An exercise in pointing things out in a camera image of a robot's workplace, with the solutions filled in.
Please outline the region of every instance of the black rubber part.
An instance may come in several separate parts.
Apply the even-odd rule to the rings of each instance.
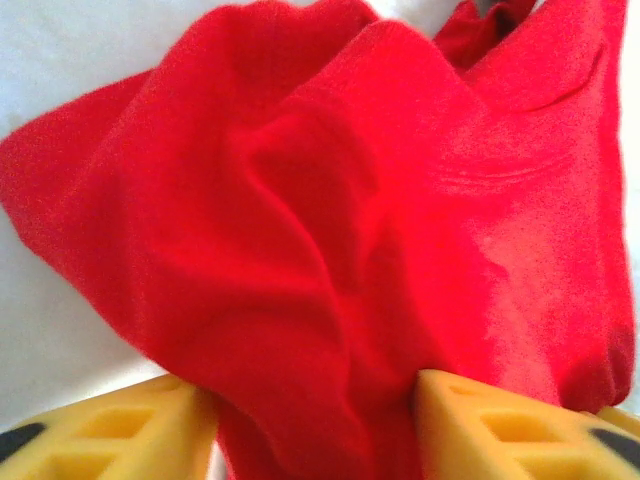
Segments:
[[[624,458],[640,472],[640,443],[630,437],[604,428],[592,429],[591,435]]]
[[[0,433],[0,463],[46,430],[44,423],[29,423]]]

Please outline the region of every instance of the red cloth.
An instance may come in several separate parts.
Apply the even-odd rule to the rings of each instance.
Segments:
[[[0,199],[123,338],[220,394],[238,479],[418,479],[421,368],[576,410],[630,387],[625,5],[515,28],[525,4],[483,51],[468,5],[435,42],[358,0],[219,8],[7,138]]]

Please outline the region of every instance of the white background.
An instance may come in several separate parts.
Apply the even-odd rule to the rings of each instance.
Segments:
[[[81,93],[155,65],[193,20],[219,3],[0,1],[0,138]],[[383,15],[403,17],[427,34],[437,30],[454,6],[452,0],[372,3]],[[640,0],[632,0],[622,62],[621,138],[636,298],[640,285],[639,32]],[[116,337],[69,285],[20,244],[1,210],[0,332],[0,430],[26,416],[161,371]],[[634,393],[626,405],[640,411],[640,396]]]

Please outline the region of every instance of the yellow plastic object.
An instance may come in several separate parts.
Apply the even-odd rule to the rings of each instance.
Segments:
[[[640,479],[594,435],[637,456],[640,424],[616,409],[599,418],[432,370],[420,372],[415,409],[425,479]]]
[[[169,375],[17,427],[33,424],[46,428],[0,464],[0,480],[200,480],[217,430],[212,395]]]

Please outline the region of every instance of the white surface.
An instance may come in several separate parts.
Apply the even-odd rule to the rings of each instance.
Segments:
[[[0,138],[79,94],[155,65],[215,0],[0,1]],[[451,0],[374,0],[385,16],[437,31]],[[628,241],[640,295],[640,0],[622,71]],[[0,211],[0,429],[42,410],[161,373],[17,239]],[[640,396],[626,404],[640,411]]]

